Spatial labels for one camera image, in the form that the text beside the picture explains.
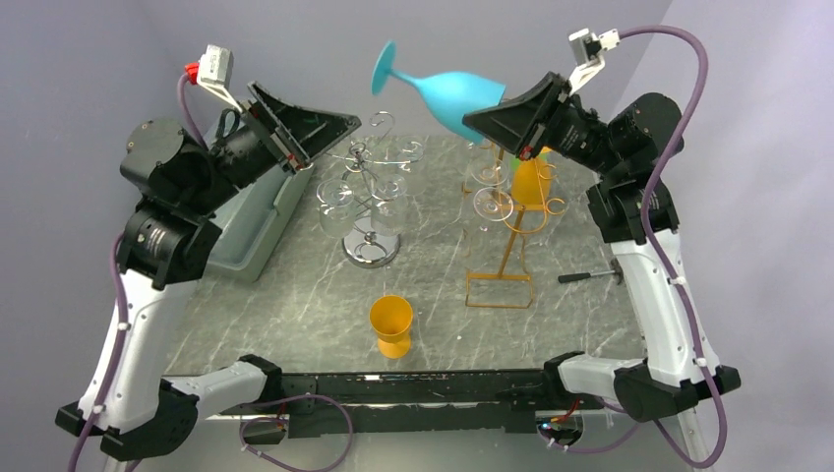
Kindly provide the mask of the orange plastic wine glass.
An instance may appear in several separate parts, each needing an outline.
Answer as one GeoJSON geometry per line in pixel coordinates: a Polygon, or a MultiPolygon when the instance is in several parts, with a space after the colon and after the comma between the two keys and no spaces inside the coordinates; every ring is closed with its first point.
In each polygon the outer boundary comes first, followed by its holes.
{"type": "Polygon", "coordinates": [[[411,348],[410,328],[413,317],[412,306],[399,296],[386,295],[372,305],[369,320],[383,356],[399,359],[408,353],[411,348]]]}
{"type": "Polygon", "coordinates": [[[541,205],[550,193],[552,169],[548,157],[552,150],[543,147],[535,158],[521,160],[517,171],[512,174],[510,196],[519,204],[541,205]]]}

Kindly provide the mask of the blue plastic wine glass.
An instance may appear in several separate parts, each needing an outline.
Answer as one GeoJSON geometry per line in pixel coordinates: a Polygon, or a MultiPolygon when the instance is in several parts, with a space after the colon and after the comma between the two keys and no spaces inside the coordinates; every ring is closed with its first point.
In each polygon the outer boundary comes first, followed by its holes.
{"type": "Polygon", "coordinates": [[[471,112],[498,105],[504,98],[506,85],[464,71],[447,71],[428,77],[414,77],[396,70],[396,44],[388,41],[374,66],[370,91],[379,95],[390,78],[395,78],[415,89],[426,108],[448,131],[474,145],[486,138],[463,124],[463,117],[471,112]]]}

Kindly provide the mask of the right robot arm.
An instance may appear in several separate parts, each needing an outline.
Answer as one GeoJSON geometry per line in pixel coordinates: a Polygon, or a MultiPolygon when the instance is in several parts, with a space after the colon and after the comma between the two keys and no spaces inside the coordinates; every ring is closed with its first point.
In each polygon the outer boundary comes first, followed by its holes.
{"type": "Polygon", "coordinates": [[[677,415],[739,388],[739,371],[708,343],[682,279],[680,221],[668,188],[651,184],[662,152],[684,147],[682,117],[668,96],[648,92],[613,120],[582,106],[563,77],[549,73],[528,92],[464,115],[463,124],[520,157],[545,148],[595,172],[588,207],[619,263],[645,341],[641,359],[579,351],[548,361],[542,394],[565,408],[580,394],[618,402],[639,423],[677,415]]]}

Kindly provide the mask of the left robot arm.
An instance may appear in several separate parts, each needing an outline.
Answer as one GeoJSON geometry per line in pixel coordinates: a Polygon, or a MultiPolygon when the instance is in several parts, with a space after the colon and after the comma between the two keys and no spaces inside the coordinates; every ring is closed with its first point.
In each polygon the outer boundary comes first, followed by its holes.
{"type": "Polygon", "coordinates": [[[215,213],[274,168],[307,169],[361,126],[359,117],[297,106],[249,84],[233,106],[239,126],[206,147],[175,119],[155,118],[128,138],[121,175],[140,191],[114,243],[114,313],[84,395],[61,407],[56,425],[80,443],[135,467],[169,454],[200,420],[240,405],[274,410],[285,395],[281,369],[246,355],[183,381],[164,377],[173,330],[221,236],[215,213]]]}

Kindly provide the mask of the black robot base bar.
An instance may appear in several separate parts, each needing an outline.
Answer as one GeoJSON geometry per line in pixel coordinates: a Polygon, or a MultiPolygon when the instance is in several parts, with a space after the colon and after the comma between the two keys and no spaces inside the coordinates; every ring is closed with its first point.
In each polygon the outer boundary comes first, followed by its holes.
{"type": "Polygon", "coordinates": [[[500,430],[535,434],[541,422],[598,410],[543,369],[434,372],[296,373],[278,394],[227,409],[229,415],[279,413],[292,439],[356,433],[500,430]]]}

